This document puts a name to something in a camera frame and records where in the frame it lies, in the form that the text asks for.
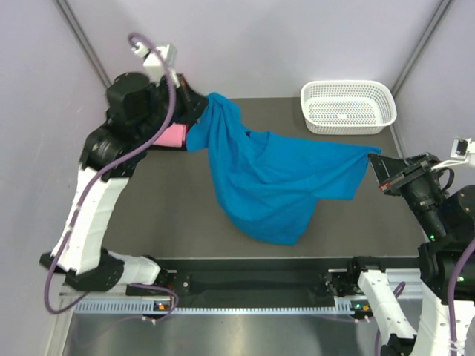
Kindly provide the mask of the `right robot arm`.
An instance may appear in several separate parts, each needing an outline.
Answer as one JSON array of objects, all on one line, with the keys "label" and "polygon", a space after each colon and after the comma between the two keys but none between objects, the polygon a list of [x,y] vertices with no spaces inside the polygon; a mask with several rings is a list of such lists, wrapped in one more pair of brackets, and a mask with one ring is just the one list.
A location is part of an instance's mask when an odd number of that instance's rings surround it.
[{"label": "right robot arm", "polygon": [[380,355],[466,355],[474,322],[474,186],[453,194],[439,182],[453,169],[432,154],[395,159],[370,154],[383,194],[402,197],[426,233],[418,247],[422,283],[419,325],[412,327],[389,284],[371,260],[353,259],[348,288],[366,297],[378,326]]}]

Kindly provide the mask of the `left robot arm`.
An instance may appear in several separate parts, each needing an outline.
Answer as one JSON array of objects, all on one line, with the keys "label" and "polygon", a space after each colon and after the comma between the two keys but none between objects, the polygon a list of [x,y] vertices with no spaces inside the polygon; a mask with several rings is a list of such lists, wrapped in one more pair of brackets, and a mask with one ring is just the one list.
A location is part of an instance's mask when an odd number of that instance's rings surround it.
[{"label": "left robot arm", "polygon": [[162,127],[169,104],[166,78],[125,73],[107,88],[105,123],[85,140],[78,182],[65,230],[40,264],[63,274],[76,291],[105,292],[143,284],[152,294],[168,287],[168,276],[151,256],[134,257],[103,248],[102,241],[120,194],[147,152],[135,151]]}]

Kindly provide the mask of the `blue t shirt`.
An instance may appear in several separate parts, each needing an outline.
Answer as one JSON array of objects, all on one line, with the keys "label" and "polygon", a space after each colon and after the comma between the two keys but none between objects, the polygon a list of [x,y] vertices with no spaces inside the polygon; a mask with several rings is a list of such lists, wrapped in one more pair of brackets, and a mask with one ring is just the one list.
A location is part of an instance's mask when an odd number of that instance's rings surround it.
[{"label": "blue t shirt", "polygon": [[219,206],[236,228],[265,243],[294,245],[320,200],[352,200],[367,172],[371,145],[319,142],[255,131],[219,93],[186,138],[208,151]]}]

